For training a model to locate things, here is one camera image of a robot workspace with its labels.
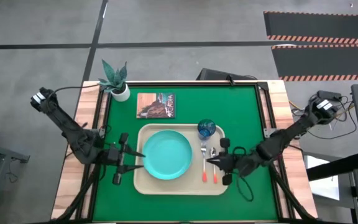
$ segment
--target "orange handle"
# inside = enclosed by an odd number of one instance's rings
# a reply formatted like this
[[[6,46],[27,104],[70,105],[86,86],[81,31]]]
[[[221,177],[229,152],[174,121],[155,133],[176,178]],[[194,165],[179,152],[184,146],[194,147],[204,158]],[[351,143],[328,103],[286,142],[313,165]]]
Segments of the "orange handle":
[[[203,171],[203,182],[206,182],[206,172]]]

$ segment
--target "fork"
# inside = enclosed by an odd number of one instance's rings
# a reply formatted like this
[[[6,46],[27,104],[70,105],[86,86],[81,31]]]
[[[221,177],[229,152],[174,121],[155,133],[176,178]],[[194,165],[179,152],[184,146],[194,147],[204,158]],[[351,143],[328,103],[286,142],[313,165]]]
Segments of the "fork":
[[[201,141],[201,152],[203,153],[203,182],[206,182],[206,169],[205,169],[206,141]]]

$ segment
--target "white pot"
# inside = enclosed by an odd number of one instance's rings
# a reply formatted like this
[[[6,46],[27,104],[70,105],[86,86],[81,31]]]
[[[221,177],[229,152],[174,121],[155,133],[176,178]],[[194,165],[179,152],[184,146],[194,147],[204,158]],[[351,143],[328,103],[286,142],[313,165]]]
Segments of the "white pot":
[[[120,94],[115,94],[112,91],[110,91],[110,93],[112,94],[112,97],[114,97],[114,99],[116,99],[118,102],[123,102],[128,100],[129,96],[131,95],[131,91],[129,90],[128,85],[125,83],[125,91],[123,91]]]

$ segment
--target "succulent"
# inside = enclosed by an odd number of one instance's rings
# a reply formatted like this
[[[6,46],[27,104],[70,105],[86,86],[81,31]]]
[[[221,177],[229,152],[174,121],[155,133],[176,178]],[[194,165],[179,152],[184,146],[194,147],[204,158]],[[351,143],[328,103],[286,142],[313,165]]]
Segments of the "succulent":
[[[117,69],[117,71],[114,71],[104,60],[102,60],[102,64],[108,81],[99,78],[99,84],[105,86],[106,91],[121,90],[127,78],[127,62],[125,62],[125,65],[121,69]]]

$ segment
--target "potted plant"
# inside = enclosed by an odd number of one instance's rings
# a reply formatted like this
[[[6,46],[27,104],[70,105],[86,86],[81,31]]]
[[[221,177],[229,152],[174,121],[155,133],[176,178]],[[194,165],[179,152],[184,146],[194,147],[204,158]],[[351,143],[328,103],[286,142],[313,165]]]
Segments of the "potted plant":
[[[112,94],[115,100],[122,102],[128,100],[131,92],[129,91],[128,84],[125,82],[127,78],[127,63],[121,69],[114,69],[104,60],[102,60],[103,69],[108,81],[99,78],[99,84],[105,87],[105,91]]]

